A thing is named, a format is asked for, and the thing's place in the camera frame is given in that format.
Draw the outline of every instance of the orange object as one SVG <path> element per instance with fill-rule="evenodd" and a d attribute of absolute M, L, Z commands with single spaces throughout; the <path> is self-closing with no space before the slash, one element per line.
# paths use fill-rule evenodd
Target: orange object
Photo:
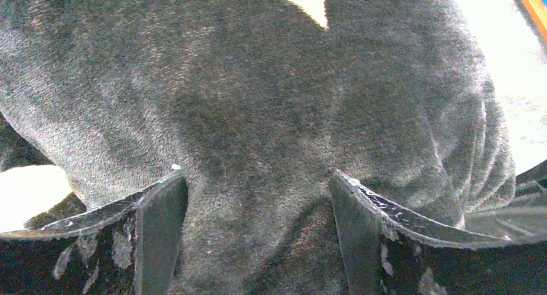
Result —
<path fill-rule="evenodd" d="M 539 32 L 543 36 L 543 39 L 547 41 L 547 6 L 544 5 L 541 0 L 521 0 L 526 11 L 532 17 L 535 26 L 539 29 Z"/>

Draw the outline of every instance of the gray fleece blanket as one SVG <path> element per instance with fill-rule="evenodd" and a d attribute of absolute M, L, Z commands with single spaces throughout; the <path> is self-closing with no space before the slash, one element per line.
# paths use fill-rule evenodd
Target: gray fleece blanket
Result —
<path fill-rule="evenodd" d="M 457 227 L 506 205 L 504 119 L 453 1 L 324 3 L 328 29 L 288 0 L 0 0 L 0 165 L 43 154 L 89 210 L 179 165 L 172 294 L 346 294 L 337 168 Z"/>

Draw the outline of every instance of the gray plush fabric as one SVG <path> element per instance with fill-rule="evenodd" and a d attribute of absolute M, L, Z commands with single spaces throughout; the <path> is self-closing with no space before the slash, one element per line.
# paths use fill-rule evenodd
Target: gray plush fabric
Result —
<path fill-rule="evenodd" d="M 181 166 L 172 294 L 346 294 L 336 168 L 459 227 L 515 176 L 452 0 L 325 6 L 328 30 L 287 0 L 0 0 L 0 111 L 88 209 Z"/>

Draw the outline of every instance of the white paint residue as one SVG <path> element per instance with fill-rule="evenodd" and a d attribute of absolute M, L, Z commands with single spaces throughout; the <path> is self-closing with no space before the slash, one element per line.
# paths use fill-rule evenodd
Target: white paint residue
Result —
<path fill-rule="evenodd" d="M 129 219 L 123 225 L 123 231 L 114 232 L 114 244 L 112 245 L 112 259 L 116 266 L 127 269 L 131 265 L 131 253 L 133 252 L 133 243 L 131 242 L 131 233 L 135 225 L 132 219 Z"/>
<path fill-rule="evenodd" d="M 414 254 L 412 254 L 413 256 L 418 256 L 422 253 L 422 248 L 419 246 L 419 245 L 416 245 L 414 247 Z"/>
<path fill-rule="evenodd" d="M 93 270 L 93 274 L 87 279 L 86 284 L 84 285 L 84 289 L 82 290 L 82 294 L 87 294 L 89 291 L 89 288 L 97 281 L 97 277 L 99 276 L 99 261 L 97 261 L 97 265 L 95 266 L 95 270 Z"/>
<path fill-rule="evenodd" d="M 55 280 L 61 279 L 61 276 L 65 274 L 66 266 L 68 265 L 68 262 L 70 261 L 70 255 L 72 254 L 72 248 L 74 247 L 74 244 L 71 244 L 66 248 L 61 255 L 59 255 L 59 258 L 57 258 L 57 261 L 55 263 L 55 268 L 53 269 L 53 277 Z"/>
<path fill-rule="evenodd" d="M 388 247 L 382 244 L 380 252 L 381 252 L 382 267 L 390 276 L 393 276 L 393 267 L 392 267 L 392 264 L 388 261 Z"/>
<path fill-rule="evenodd" d="M 431 268 L 427 268 L 426 272 L 420 277 L 418 290 L 422 295 L 448 295 L 446 287 L 442 287 L 435 282 Z"/>
<path fill-rule="evenodd" d="M 97 245 L 99 244 L 97 241 L 97 235 L 98 233 L 87 236 L 79 236 L 76 240 L 76 246 L 78 247 L 78 251 L 80 252 L 82 260 L 85 263 L 89 261 L 97 249 Z"/>

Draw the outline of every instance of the white surface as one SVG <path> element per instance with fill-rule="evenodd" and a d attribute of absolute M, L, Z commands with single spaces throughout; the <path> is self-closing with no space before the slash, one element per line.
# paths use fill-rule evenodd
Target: white surface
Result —
<path fill-rule="evenodd" d="M 486 57 L 520 174 L 547 159 L 547 44 L 515 0 L 456 0 Z"/>
<path fill-rule="evenodd" d="M 23 223 L 67 197 L 72 189 L 57 166 L 18 167 L 0 173 L 0 232 L 23 229 Z"/>

